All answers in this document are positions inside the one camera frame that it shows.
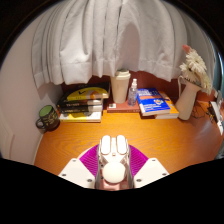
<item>wooden desk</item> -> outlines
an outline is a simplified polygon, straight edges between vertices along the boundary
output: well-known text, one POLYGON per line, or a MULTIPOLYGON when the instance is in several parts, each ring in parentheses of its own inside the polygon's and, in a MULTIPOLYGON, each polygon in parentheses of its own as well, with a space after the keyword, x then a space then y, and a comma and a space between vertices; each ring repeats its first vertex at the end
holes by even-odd
POLYGON ((198 105, 200 119, 156 120, 139 113, 103 112, 101 123, 62 123, 44 134, 34 165, 58 175, 71 158, 99 144, 104 135, 124 135, 148 158, 156 157, 171 174, 215 158, 223 138, 216 123, 198 105))

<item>green mug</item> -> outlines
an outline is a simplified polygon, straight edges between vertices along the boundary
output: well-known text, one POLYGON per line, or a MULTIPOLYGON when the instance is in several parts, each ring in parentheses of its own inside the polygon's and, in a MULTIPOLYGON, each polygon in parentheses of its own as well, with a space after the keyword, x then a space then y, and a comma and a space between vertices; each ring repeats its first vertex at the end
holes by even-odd
POLYGON ((51 105, 43 107, 39 112, 39 117, 40 118, 36 121, 36 126, 39 129, 44 129, 45 131, 53 131, 60 124, 59 117, 55 109, 51 105))

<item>book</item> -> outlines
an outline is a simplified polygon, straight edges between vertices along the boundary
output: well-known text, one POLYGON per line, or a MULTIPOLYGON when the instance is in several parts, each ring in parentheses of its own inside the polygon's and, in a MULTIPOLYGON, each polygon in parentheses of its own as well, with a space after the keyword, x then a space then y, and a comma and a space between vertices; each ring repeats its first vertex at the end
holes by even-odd
POLYGON ((170 113, 170 107, 156 88, 138 89, 137 100, 143 116, 170 113))
POLYGON ((100 112, 103 110, 103 105, 59 107, 58 110, 60 113, 100 112))
POLYGON ((124 103, 114 103, 112 97, 107 101, 107 113, 139 113, 140 108, 138 102, 134 106, 128 105, 128 100, 124 103))
POLYGON ((74 100, 88 99, 107 99, 110 95, 110 82, 101 82, 95 84, 79 84, 74 89, 68 90, 59 100, 61 103, 71 103, 74 100))
POLYGON ((65 113, 59 116, 62 122, 101 122, 102 112, 65 113))
POLYGON ((57 103, 57 108, 60 107, 75 107, 75 106, 84 106, 84 105, 100 105, 103 104, 103 99, 95 99, 95 100, 71 100, 68 102, 65 102, 63 98, 61 98, 57 103))
POLYGON ((168 114, 158 114, 155 115, 155 119, 174 119, 177 118, 179 115, 179 111, 175 107, 173 101, 167 96, 167 94, 164 91, 159 91, 163 99, 166 101, 166 103, 170 107, 170 113, 168 114))

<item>flower vase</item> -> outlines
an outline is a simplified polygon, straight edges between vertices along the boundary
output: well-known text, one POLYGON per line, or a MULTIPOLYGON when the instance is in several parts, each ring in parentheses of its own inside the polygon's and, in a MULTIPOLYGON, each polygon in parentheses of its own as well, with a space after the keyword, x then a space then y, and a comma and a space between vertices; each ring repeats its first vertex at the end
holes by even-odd
POLYGON ((185 81, 186 87, 175 104, 177 110, 179 111, 179 118, 182 120, 188 120, 190 118, 197 92, 201 90, 200 86, 188 82, 186 79, 185 81))

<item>plastic bottle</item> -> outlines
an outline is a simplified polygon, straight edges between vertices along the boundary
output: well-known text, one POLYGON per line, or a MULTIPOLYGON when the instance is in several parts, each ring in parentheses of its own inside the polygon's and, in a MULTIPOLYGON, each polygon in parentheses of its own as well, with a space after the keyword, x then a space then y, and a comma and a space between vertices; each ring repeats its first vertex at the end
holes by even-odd
POLYGON ((129 88, 128 92, 128 105, 129 106, 134 106, 136 103, 137 99, 137 79, 133 79, 132 85, 129 88))

